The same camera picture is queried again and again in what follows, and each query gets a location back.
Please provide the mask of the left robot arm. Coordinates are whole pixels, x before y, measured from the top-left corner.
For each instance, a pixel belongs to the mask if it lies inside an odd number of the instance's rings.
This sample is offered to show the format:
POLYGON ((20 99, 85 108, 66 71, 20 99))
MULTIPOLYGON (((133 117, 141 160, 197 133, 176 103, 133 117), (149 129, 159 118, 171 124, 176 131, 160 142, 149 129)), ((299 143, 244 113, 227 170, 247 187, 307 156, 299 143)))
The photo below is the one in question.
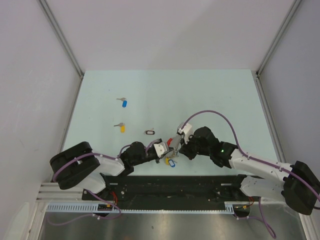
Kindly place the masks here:
POLYGON ((98 199, 105 200, 110 196, 111 188, 104 176, 122 177, 134 171, 134 167, 160 159, 176 151, 162 139, 152 141, 145 146, 135 141, 121 148, 116 157, 94 152, 87 141, 83 141, 49 161, 53 171, 52 181, 61 190, 74 187, 92 192, 98 199))

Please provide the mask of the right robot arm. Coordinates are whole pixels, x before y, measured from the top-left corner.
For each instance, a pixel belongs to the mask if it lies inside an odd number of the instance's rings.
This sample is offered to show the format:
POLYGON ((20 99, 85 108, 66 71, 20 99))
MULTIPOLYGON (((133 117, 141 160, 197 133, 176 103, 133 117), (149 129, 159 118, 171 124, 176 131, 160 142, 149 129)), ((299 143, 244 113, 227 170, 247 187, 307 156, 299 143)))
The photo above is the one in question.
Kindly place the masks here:
POLYGON ((220 168, 248 172, 237 177, 230 188, 231 196, 242 201, 245 197, 263 197, 286 203, 292 210, 311 215, 320 195, 320 181, 311 168, 301 161, 294 164, 258 159, 232 143, 219 141, 204 126, 197 130, 192 125, 178 127, 181 136, 179 153, 193 160, 207 156, 220 168))

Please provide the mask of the red-handled metal key holder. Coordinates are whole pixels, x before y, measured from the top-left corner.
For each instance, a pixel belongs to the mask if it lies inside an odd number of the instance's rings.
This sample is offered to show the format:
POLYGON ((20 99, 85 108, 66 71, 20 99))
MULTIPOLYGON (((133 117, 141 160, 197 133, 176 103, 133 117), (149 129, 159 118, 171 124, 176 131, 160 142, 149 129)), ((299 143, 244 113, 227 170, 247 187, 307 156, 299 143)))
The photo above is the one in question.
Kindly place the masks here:
POLYGON ((176 144, 181 141, 182 136, 181 135, 176 135, 175 137, 171 137, 168 141, 167 141, 167 145, 170 148, 175 148, 176 144))

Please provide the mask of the key with black tag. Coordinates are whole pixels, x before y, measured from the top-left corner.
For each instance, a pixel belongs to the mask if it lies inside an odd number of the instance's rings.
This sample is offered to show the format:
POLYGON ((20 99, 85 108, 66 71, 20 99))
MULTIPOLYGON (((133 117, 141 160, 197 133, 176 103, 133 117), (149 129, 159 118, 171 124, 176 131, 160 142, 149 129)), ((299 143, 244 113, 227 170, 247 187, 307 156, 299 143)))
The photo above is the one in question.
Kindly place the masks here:
POLYGON ((145 134, 145 135, 155 135, 156 132, 155 132, 154 129, 152 128, 152 129, 147 129, 147 130, 145 130, 145 131, 144 131, 144 134, 145 134))

